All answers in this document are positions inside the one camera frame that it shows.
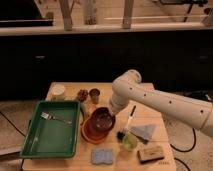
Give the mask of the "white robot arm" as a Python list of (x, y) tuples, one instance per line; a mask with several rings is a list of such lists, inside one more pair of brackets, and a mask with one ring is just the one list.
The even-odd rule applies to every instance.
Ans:
[(126, 108), (132, 100), (174, 117), (213, 138), (212, 102), (148, 89), (141, 81), (140, 73), (134, 69), (126, 71), (113, 81), (113, 93), (109, 100), (113, 115)]

